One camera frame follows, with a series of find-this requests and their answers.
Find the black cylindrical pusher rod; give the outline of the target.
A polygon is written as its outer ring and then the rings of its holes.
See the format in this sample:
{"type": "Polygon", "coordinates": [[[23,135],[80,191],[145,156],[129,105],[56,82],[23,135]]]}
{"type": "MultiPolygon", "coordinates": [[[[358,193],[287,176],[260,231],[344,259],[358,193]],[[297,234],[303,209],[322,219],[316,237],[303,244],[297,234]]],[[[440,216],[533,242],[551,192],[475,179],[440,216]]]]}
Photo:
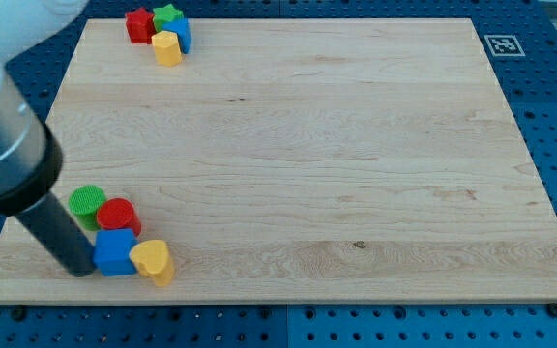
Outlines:
{"type": "Polygon", "coordinates": [[[15,218],[72,276],[88,276],[96,270],[94,247],[51,192],[15,218]]]}

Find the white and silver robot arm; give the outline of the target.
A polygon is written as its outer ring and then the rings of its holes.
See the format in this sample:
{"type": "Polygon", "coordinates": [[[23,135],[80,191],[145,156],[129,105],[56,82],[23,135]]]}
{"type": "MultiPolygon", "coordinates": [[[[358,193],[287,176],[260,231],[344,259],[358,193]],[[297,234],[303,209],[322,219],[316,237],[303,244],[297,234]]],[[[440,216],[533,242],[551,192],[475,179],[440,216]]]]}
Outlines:
{"type": "Polygon", "coordinates": [[[63,151],[6,72],[6,64],[60,32],[85,0],[0,0],[0,215],[16,218],[72,276],[94,272],[93,246],[51,189],[63,151]]]}

